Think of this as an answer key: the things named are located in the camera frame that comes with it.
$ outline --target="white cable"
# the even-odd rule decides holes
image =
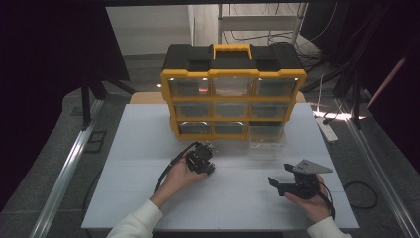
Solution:
[[[324,28],[324,30],[318,36],[314,37],[312,40],[309,40],[309,42],[312,42],[313,40],[319,38],[328,29],[328,27],[330,26],[331,22],[333,21],[333,17],[334,17],[334,14],[336,13],[336,9],[337,9],[337,2],[334,5],[333,14],[331,14],[331,18],[330,18],[330,21],[328,21],[327,26]]]
[[[321,93],[322,93],[322,79],[324,78],[324,72],[322,72],[320,83],[319,83],[319,97],[318,97],[318,103],[316,104],[316,116],[319,117],[319,103],[321,102]]]

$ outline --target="black curtain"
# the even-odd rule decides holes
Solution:
[[[80,87],[81,77],[129,77],[104,6],[2,1],[0,29],[3,209],[53,130],[63,98]]]

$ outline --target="white sleeve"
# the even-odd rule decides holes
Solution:
[[[151,238],[155,225],[162,217],[161,211],[150,200],[147,200],[136,211],[122,219],[107,237]]]
[[[312,238],[352,238],[337,227],[331,216],[315,223],[307,231]]]

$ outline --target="dark background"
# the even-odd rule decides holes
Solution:
[[[103,6],[3,1],[0,29],[3,209],[81,78],[101,81],[98,72],[129,77]]]
[[[368,5],[350,4],[347,9],[341,6],[346,17],[338,21],[343,27],[335,24],[336,30],[331,32],[340,36],[336,47],[352,35],[368,9]],[[364,51],[358,72],[362,87],[375,94],[406,56],[404,67],[370,110],[419,171],[420,150],[416,147],[420,131],[415,115],[420,102],[420,9],[416,1],[410,0],[394,1],[391,8]],[[327,10],[323,13],[324,16],[319,12],[319,17],[324,21],[328,14],[331,16]],[[104,6],[3,1],[0,29],[2,209],[48,139],[60,115],[62,99],[80,87],[81,78],[101,81],[103,78],[98,75],[123,80],[129,77]],[[326,48],[331,39],[327,36],[326,40],[319,40],[317,44],[333,59],[334,49]]]

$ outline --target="metal rail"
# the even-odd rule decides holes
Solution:
[[[70,153],[62,167],[61,172],[55,182],[55,185],[52,188],[49,198],[47,199],[46,204],[44,205],[43,210],[41,211],[38,221],[35,223],[34,229],[30,237],[46,237],[50,227],[53,224],[53,219],[58,211],[58,208],[61,204],[61,201],[67,191],[68,185],[70,184],[71,178],[74,174],[74,171],[77,167],[83,149],[89,140],[90,134],[93,131],[93,128],[96,123],[96,118],[99,113],[99,110],[103,104],[102,100],[95,100],[91,109],[92,119],[90,124],[84,131],[80,131],[77,136],[76,141],[74,142],[73,147],[71,148]]]
[[[342,105],[342,113],[350,114],[350,110],[346,103],[340,102],[339,99],[336,99],[337,105]],[[419,238],[420,233],[416,224],[414,223],[410,212],[405,206],[403,200],[396,192],[395,188],[392,185],[392,182],[386,176],[385,171],[382,169],[379,160],[374,154],[373,150],[368,144],[367,139],[364,136],[362,130],[358,130],[356,125],[350,119],[346,119],[346,124],[355,139],[359,149],[361,150],[364,158],[367,162],[373,177],[375,178],[379,188],[381,189],[385,199],[387,200],[392,212],[395,215],[396,220],[398,221],[402,232],[407,238]]]

